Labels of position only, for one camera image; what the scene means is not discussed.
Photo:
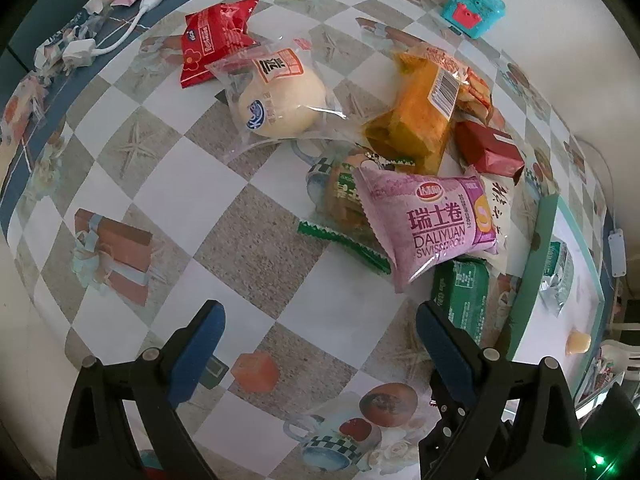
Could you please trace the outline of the white rice cracker packet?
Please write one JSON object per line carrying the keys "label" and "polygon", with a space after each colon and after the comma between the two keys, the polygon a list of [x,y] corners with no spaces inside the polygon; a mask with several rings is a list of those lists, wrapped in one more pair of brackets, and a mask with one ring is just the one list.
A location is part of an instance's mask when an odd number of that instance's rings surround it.
{"label": "white rice cracker packet", "polygon": [[482,180],[497,237],[496,248],[491,253],[496,257],[504,256],[512,226],[511,209],[515,188],[514,181],[511,177],[498,176],[498,174],[481,174],[474,166],[467,166],[464,175],[465,177],[480,177]]}

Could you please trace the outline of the orange red wafer packet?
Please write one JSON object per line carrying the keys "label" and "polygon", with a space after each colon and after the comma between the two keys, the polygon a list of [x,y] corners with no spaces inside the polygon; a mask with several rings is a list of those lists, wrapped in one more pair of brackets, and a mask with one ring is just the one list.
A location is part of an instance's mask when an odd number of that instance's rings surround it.
{"label": "orange red wafer packet", "polygon": [[448,72],[460,82],[457,106],[465,112],[475,116],[484,124],[489,122],[494,107],[492,106],[491,92],[484,79],[466,65],[445,50],[432,46],[427,42],[420,42],[407,51],[411,61],[406,64],[418,66],[425,61],[431,61],[448,70]]}

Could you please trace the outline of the green-edged clear pastry packet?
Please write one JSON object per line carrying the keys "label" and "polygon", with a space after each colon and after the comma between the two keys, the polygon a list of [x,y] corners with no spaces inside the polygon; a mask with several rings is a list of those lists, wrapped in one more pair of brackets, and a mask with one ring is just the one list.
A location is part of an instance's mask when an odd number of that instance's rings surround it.
{"label": "green-edged clear pastry packet", "polygon": [[330,144],[311,161],[306,188],[314,211],[298,222],[299,233],[346,247],[375,271],[390,273],[390,262],[376,239],[357,191],[352,170],[363,162],[383,170],[416,170],[407,157],[385,158],[349,144]]}

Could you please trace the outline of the red snack packet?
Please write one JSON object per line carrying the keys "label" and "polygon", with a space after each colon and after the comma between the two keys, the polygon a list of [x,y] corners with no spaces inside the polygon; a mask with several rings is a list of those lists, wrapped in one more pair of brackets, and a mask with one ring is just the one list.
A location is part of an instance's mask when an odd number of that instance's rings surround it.
{"label": "red snack packet", "polygon": [[256,44],[248,34],[248,20],[257,5],[258,0],[217,3],[186,16],[181,36],[182,88],[213,79],[207,65]]}

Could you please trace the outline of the green biscuit packet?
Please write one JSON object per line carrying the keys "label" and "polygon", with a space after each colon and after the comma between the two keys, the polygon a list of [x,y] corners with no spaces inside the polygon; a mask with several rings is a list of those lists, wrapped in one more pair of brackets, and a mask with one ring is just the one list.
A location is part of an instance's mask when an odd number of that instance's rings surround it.
{"label": "green biscuit packet", "polygon": [[480,344],[489,288],[489,273],[483,260],[462,258],[435,266],[432,299],[450,323]]}

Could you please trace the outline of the crumpled wrapper scraps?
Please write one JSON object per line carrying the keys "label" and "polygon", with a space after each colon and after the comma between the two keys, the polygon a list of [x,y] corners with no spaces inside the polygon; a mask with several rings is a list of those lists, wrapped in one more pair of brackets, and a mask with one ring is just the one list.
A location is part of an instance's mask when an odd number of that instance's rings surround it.
{"label": "crumpled wrapper scraps", "polygon": [[112,12],[112,0],[88,0],[60,30],[43,41],[34,54],[35,73],[52,77],[62,66],[66,47],[75,40],[93,39]]}

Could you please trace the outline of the pink swiss roll packet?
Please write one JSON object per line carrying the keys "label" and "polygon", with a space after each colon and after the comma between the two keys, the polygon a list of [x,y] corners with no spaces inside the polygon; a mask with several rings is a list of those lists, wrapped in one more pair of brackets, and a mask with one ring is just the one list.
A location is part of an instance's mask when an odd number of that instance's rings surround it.
{"label": "pink swiss roll packet", "polygon": [[439,263],[497,251],[497,232],[477,174],[402,174],[364,162],[352,177],[372,232],[390,259],[398,292]]}

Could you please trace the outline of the teal-rimmed white tray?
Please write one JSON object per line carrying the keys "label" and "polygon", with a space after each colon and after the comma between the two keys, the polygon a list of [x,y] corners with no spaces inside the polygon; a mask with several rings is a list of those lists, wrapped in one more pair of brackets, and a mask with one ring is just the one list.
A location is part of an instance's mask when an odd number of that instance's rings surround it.
{"label": "teal-rimmed white tray", "polygon": [[605,296],[600,274],[561,196],[540,200],[534,239],[510,312],[506,357],[536,364],[552,356],[578,398],[601,337]]}

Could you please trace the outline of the silver green small packet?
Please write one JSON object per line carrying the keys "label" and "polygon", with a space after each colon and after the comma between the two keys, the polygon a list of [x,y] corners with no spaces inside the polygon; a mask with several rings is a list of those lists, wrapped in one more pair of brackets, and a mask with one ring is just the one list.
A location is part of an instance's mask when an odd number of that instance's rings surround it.
{"label": "silver green small packet", "polygon": [[552,238],[544,262],[539,295],[547,309],[559,316],[570,299],[574,283],[574,262],[567,244]]}

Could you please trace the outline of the teal toy box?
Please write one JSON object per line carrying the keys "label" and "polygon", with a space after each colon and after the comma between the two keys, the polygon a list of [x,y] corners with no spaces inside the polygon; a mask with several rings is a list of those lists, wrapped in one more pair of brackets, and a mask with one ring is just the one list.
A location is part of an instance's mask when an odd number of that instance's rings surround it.
{"label": "teal toy box", "polygon": [[478,39],[506,15],[502,0],[447,0],[440,15],[466,36]]}

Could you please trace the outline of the clear packaged round bun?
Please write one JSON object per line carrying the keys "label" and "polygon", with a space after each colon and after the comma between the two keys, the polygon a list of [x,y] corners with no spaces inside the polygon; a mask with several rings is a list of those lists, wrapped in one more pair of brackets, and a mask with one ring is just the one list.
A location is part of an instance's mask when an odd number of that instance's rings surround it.
{"label": "clear packaged round bun", "polygon": [[239,50],[206,68],[224,86],[236,129],[231,158],[287,140],[343,136],[347,116],[318,69],[307,35]]}

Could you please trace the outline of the dark red wrapped box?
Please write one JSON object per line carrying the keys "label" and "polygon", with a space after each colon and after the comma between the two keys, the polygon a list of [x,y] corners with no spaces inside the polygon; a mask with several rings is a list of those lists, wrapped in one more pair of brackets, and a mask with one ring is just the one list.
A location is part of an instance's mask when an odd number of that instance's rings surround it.
{"label": "dark red wrapped box", "polygon": [[454,142],[464,161],[480,174],[520,180],[525,162],[510,134],[465,120],[454,126]]}

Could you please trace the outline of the orange cake packet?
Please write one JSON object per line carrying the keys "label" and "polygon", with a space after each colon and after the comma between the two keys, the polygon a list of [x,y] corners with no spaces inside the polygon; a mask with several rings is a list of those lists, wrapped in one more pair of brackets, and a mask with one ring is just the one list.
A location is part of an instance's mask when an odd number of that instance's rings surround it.
{"label": "orange cake packet", "polygon": [[458,94],[468,66],[439,48],[414,47],[395,54],[402,76],[395,105],[363,126],[375,153],[408,160],[417,174],[438,174],[449,142]]}

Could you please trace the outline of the yellow jelly cup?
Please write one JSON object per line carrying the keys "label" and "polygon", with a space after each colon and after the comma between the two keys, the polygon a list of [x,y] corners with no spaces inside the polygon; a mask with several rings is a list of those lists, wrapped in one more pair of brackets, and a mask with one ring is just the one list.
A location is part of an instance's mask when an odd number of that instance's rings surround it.
{"label": "yellow jelly cup", "polygon": [[580,330],[572,330],[567,337],[565,354],[567,356],[579,356],[585,354],[591,346],[591,336]]}

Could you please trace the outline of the white wall box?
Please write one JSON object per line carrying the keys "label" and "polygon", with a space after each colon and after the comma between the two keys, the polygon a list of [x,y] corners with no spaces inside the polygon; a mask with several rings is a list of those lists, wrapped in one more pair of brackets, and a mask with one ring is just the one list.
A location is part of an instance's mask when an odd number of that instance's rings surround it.
{"label": "white wall box", "polygon": [[612,277],[622,278],[627,274],[626,244],[622,229],[615,229],[608,234],[608,249]]}

